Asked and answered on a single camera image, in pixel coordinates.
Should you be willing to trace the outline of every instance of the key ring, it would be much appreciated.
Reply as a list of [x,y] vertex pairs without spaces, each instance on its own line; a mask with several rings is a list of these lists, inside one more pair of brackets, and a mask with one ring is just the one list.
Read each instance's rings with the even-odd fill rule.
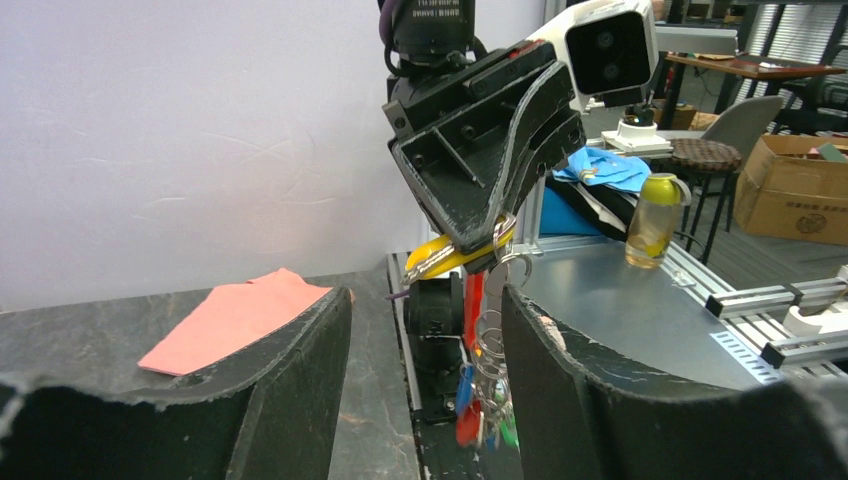
[[[518,223],[518,220],[515,218],[515,215],[511,213],[504,213],[503,220],[495,224],[495,231],[492,232],[492,252],[494,252],[495,258],[498,260],[498,263],[503,263],[501,248],[498,247],[500,239],[503,235],[506,235],[506,233],[509,232],[511,229],[515,228],[516,223]],[[513,239],[511,238],[509,242],[504,245],[503,250],[512,251],[512,241]]]
[[[500,338],[498,338],[498,337],[494,338],[495,342],[497,342],[497,345],[500,347],[500,352],[495,352],[492,349],[492,347],[490,347],[486,343],[486,336],[487,335],[492,336],[492,334],[495,334],[495,333],[500,334]],[[480,341],[477,342],[477,346],[480,347],[480,350],[483,350],[483,353],[485,353],[486,355],[489,355],[492,358],[495,358],[495,359],[498,359],[498,360],[503,360],[503,358],[504,358],[503,334],[501,333],[500,328],[490,327],[490,328],[487,328],[486,330],[483,330],[483,333],[480,334]]]
[[474,322],[474,327],[475,327],[475,328],[474,328],[474,337],[475,337],[475,342],[477,341],[477,338],[479,337],[479,334],[478,334],[477,332],[478,332],[478,331],[481,331],[481,330],[479,329],[480,320],[483,320],[483,325],[485,325],[485,326],[486,326],[486,328],[484,328],[482,331],[488,330],[488,329],[490,329],[490,328],[492,328],[492,327],[494,326],[494,324],[493,324],[493,323],[490,325],[490,323],[491,323],[491,322],[489,322],[489,321],[488,321],[488,319],[487,319],[487,316],[488,316],[488,315],[497,315],[497,316],[498,316],[498,323],[497,323],[497,325],[498,325],[498,326],[500,326],[500,324],[501,324],[501,323],[500,323],[500,316],[501,316],[501,312],[499,312],[499,311],[497,311],[497,310],[486,310],[485,312],[481,313],[481,314],[480,314],[480,316],[479,316],[479,317],[477,317],[477,321],[476,321],[476,322]]
[[[504,267],[504,268],[506,268],[506,279],[504,281],[504,284],[509,283],[509,276],[512,273],[512,268],[510,267],[510,263],[513,260],[521,260],[522,262],[524,262],[524,278],[521,280],[520,284],[515,285],[515,287],[517,287],[517,288],[524,288],[524,286],[527,285],[527,282],[530,280],[530,275],[533,273],[533,259],[530,257],[530,255],[527,255],[527,254],[524,254],[524,253],[518,253],[518,252],[511,252],[511,253],[504,255],[501,258],[502,258],[501,263],[496,265],[495,268],[497,268],[501,265],[506,265],[506,267]],[[494,272],[494,269],[492,269],[492,271],[489,272],[489,276],[486,277],[486,281],[483,284],[483,291],[486,292],[486,295],[489,295],[491,297],[501,298],[503,289],[501,289],[501,291],[498,291],[498,292],[492,292],[491,289],[489,288],[489,280],[492,278],[492,276],[491,276],[492,272]]]

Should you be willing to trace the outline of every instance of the blue keychain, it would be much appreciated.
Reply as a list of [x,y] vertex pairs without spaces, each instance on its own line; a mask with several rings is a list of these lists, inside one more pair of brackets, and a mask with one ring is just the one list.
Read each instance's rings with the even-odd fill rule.
[[459,387],[456,389],[456,414],[459,415],[471,403],[471,382],[474,380],[474,367],[465,364],[459,372]]

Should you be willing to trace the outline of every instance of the brown cushion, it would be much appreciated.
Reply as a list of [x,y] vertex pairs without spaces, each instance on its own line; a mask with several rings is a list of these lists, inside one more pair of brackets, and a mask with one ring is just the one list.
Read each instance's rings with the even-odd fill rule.
[[674,151],[670,163],[692,170],[709,172],[733,171],[742,163],[742,155],[731,147],[713,140],[677,138],[671,141]]

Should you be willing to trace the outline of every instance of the blue cloth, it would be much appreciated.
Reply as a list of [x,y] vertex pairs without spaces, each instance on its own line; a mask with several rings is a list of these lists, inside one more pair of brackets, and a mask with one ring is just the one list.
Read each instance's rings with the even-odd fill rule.
[[562,182],[606,185],[622,192],[639,193],[651,169],[638,157],[619,157],[598,148],[583,147],[568,157],[568,166],[554,170]]
[[581,217],[565,200],[545,187],[542,199],[542,219],[539,235],[601,235],[601,232]]

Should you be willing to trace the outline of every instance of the gray table surface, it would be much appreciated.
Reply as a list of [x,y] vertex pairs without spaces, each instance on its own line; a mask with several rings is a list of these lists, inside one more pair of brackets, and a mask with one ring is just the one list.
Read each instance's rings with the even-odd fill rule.
[[[419,478],[395,320],[384,298],[385,269],[307,280],[348,287],[356,297],[329,478]],[[0,314],[0,371],[46,372],[112,392],[164,387],[172,377],[141,370],[136,362],[208,293],[198,290]]]
[[712,337],[726,329],[662,269],[624,259],[624,244],[545,252],[522,288],[557,320],[622,355],[720,387],[759,385]]

